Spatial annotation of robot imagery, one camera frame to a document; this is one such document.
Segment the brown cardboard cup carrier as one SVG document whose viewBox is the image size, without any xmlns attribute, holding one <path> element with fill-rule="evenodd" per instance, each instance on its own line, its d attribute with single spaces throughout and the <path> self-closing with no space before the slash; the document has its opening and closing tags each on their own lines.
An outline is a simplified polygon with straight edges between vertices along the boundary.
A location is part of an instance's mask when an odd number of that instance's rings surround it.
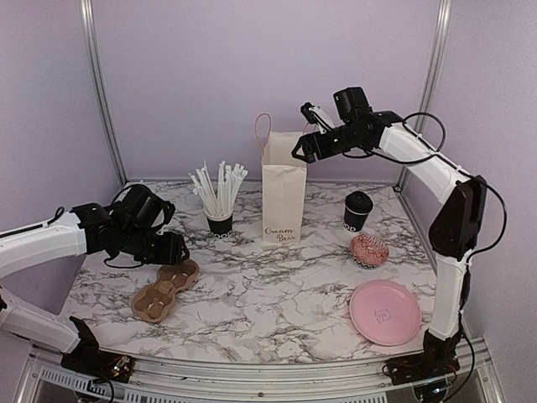
<svg viewBox="0 0 537 403">
<path fill-rule="evenodd" d="M 156 281 L 140 289 L 131 301 L 135 316 L 147 323 L 162 322 L 175 306 L 176 295 L 190 289 L 198 279 L 200 266 L 192 259 L 179 265 L 163 265 Z"/>
</svg>

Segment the black paper coffee cup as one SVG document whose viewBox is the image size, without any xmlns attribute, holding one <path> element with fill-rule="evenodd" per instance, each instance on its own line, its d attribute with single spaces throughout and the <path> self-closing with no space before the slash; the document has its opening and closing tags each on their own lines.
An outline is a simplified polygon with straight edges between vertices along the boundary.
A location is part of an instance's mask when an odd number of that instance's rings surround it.
<svg viewBox="0 0 537 403">
<path fill-rule="evenodd" d="M 343 226 L 351 232 L 359 232 L 365 225 L 369 214 L 355 214 L 345 207 Z"/>
</svg>

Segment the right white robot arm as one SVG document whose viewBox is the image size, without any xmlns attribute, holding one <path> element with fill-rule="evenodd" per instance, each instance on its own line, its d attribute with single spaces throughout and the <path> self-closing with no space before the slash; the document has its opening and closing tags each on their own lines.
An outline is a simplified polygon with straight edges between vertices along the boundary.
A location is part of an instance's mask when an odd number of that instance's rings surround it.
<svg viewBox="0 0 537 403">
<path fill-rule="evenodd" d="M 300 137 L 291 152 L 297 160 L 311 164 L 354 148 L 365 154 L 380 149 L 383 158 L 407 166 L 441 204 L 429 229 L 437 286 L 423 351 L 390 359 L 385 368 L 390 375 L 406 376 L 432 376 L 449 369 L 456 362 L 456 346 L 466 335 L 462 314 L 470 290 L 469 265 L 482 225 L 486 181 L 466 173 L 391 111 L 349 107 L 339 127 L 333 126 L 320 107 L 308 102 L 300 111 L 308 123 L 320 129 Z"/>
</svg>

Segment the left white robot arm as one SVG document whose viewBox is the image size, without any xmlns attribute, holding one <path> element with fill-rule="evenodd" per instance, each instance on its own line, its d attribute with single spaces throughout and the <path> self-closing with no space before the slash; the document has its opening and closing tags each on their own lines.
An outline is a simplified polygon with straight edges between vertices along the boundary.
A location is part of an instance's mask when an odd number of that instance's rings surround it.
<svg viewBox="0 0 537 403">
<path fill-rule="evenodd" d="M 89 203 L 59 210 L 49 221 L 1 235 L 1 276 L 70 256 L 105 251 L 110 258 L 129 254 L 140 265 L 181 264 L 190 256 L 178 233 L 161 232 L 157 218 L 168 223 L 175 207 L 149 207 L 135 212 L 115 202 Z M 83 320 L 63 317 L 1 292 L 1 329 L 45 344 L 62 354 L 62 364 L 86 374 L 98 374 L 117 359 L 100 349 Z"/>
</svg>

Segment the black plastic cup lid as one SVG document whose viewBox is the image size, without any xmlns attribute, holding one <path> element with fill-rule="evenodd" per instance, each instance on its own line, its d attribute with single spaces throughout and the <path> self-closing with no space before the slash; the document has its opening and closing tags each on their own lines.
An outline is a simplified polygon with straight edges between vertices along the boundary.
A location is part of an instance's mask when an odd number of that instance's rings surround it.
<svg viewBox="0 0 537 403">
<path fill-rule="evenodd" d="M 345 207 L 355 214 L 369 214 L 373 209 L 373 201 L 363 191 L 354 191 L 346 196 Z"/>
</svg>

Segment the white paper gift bag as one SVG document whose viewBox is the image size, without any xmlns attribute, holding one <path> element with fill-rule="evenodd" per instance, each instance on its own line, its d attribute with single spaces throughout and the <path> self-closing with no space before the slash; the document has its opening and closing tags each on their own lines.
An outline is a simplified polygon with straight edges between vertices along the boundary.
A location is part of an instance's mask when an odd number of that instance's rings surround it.
<svg viewBox="0 0 537 403">
<path fill-rule="evenodd" d="M 265 137 L 258 129 L 260 113 L 255 120 L 254 133 L 261 149 L 262 179 L 262 240 L 271 248 L 300 242 L 305 204 L 307 164 L 292 157 L 301 132 L 276 132 L 268 128 Z"/>
</svg>

